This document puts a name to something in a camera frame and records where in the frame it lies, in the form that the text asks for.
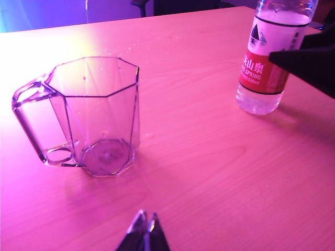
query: cup handle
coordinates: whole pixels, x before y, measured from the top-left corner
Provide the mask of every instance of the cup handle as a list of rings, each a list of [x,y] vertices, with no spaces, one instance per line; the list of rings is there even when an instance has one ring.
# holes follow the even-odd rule
[[[16,115],[16,118],[20,122],[24,132],[26,133],[29,141],[31,142],[32,146],[34,147],[38,157],[41,159],[43,163],[47,163],[50,165],[55,166],[81,166],[77,163],[65,163],[72,159],[72,153],[68,144],[62,144],[51,149],[44,150],[41,147],[41,144],[34,133],[26,115],[24,114],[23,110],[20,107],[26,103],[31,101],[40,101],[44,99],[49,99],[55,97],[57,93],[49,88],[48,86],[42,83],[43,78],[45,75],[42,75],[39,78],[34,79],[33,81],[27,83],[20,89],[18,89],[12,98],[12,110]],[[51,160],[48,158],[48,154],[53,153],[55,151],[67,151],[70,152],[70,155],[61,160]]]

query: cup base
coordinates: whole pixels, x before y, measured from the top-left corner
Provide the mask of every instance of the cup base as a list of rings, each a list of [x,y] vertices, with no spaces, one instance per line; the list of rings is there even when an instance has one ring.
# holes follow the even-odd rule
[[[83,151],[80,163],[92,176],[120,173],[135,158],[135,151],[124,139],[99,140]]]

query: water bottle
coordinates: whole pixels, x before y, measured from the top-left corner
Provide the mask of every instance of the water bottle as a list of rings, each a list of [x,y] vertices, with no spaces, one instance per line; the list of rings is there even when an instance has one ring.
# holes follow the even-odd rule
[[[236,94],[242,110],[265,115],[278,107],[288,72],[270,62],[269,54],[300,48],[317,4],[317,0],[259,0]]]

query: black object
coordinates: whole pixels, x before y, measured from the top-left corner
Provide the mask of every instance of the black object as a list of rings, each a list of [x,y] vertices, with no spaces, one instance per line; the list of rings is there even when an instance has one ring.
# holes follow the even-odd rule
[[[116,251],[170,251],[157,214],[147,228],[147,213],[140,210]]]
[[[148,1],[149,0],[132,0],[130,2],[130,4],[139,7],[140,11],[141,11],[141,17],[146,17],[147,16],[147,13],[146,13],[146,3]]]
[[[153,2],[155,16],[228,7],[234,5],[221,0],[154,0]]]
[[[270,61],[335,98],[335,24],[305,36],[300,50],[271,52]]]
[[[323,24],[323,27],[321,30],[325,29],[327,26],[335,24],[335,8],[331,9],[328,13],[328,15],[325,18],[325,22]]]

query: table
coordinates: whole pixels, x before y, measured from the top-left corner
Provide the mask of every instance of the table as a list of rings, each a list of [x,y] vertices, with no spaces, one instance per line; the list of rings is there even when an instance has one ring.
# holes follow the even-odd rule
[[[171,250],[334,250],[335,100],[290,76],[272,114],[240,110],[252,19],[237,7],[1,34],[2,250],[114,250],[139,209]],[[10,109],[19,86],[89,55],[140,66],[141,146],[117,177],[45,166]]]

